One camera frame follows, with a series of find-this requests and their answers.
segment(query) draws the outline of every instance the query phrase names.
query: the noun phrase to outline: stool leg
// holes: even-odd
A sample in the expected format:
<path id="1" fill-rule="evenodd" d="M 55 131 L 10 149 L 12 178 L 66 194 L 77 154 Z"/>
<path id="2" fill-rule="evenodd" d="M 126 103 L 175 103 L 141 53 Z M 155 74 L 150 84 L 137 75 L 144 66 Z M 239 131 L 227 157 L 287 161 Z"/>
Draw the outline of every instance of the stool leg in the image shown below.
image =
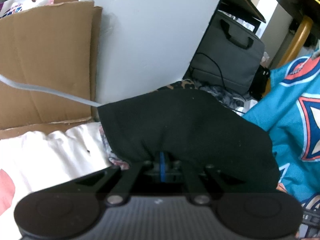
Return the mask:
<path id="1" fill-rule="evenodd" d="M 304 16 L 295 36 L 293 37 L 293 40 L 291 41 L 285 54 L 282 56 L 277 68 L 287 64 L 290 61 L 293 61 L 297 57 L 297 55 L 299 54 L 299 51 L 302 49 L 303 44 L 306 42 L 310 34 L 312 25 L 313 25 L 313 20 L 308 16 Z M 271 90 L 271 84 L 270 84 L 270 79 L 268 79 L 266 90 L 262 96 L 263 97 L 266 96 L 270 92 L 270 90 Z"/>

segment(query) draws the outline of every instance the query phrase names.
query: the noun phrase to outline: black device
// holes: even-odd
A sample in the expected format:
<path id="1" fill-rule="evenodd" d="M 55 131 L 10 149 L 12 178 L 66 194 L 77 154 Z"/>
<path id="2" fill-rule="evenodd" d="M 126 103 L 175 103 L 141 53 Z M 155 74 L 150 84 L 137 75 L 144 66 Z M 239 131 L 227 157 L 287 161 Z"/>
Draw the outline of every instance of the black device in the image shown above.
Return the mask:
<path id="1" fill-rule="evenodd" d="M 209 164 L 198 174 L 161 153 L 31 193 L 14 218 L 23 240 L 295 239 L 299 202 L 251 188 L 230 171 Z"/>

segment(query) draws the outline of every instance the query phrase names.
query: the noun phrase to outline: metal screw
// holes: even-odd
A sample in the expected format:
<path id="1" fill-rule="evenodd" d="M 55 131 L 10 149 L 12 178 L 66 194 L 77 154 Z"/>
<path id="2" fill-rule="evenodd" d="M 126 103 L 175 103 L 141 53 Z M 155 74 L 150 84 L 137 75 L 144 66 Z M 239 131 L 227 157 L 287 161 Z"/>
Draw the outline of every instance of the metal screw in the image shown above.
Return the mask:
<path id="1" fill-rule="evenodd" d="M 111 205 L 117 205 L 117 204 L 120 204 L 123 201 L 123 198 L 121 196 L 119 196 L 119 195 L 112 195 L 112 196 L 107 198 L 107 201 Z"/>
<path id="2" fill-rule="evenodd" d="M 210 202 L 210 198 L 206 195 L 198 195 L 193 200 L 199 205 L 208 204 Z"/>

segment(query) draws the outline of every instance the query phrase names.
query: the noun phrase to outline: black bag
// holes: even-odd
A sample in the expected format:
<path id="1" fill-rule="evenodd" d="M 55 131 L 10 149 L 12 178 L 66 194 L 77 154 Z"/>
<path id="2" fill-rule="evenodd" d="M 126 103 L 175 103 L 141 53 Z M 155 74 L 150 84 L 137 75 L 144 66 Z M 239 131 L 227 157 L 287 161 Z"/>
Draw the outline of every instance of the black bag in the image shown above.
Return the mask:
<path id="1" fill-rule="evenodd" d="M 191 76 L 244 95 L 260 65 L 264 48 L 253 32 L 217 12 L 190 63 Z"/>

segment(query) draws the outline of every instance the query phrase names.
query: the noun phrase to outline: white bed sheet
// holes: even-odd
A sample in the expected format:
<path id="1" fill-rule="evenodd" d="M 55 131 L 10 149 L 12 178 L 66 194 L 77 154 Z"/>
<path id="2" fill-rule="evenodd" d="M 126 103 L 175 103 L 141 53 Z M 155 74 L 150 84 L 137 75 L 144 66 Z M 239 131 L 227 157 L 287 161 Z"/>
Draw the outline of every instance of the white bed sheet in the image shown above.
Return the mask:
<path id="1" fill-rule="evenodd" d="M 13 212 L 29 193 L 110 166 L 99 126 L 96 122 L 66 133 L 27 132 L 0 140 L 0 239 L 21 238 Z"/>

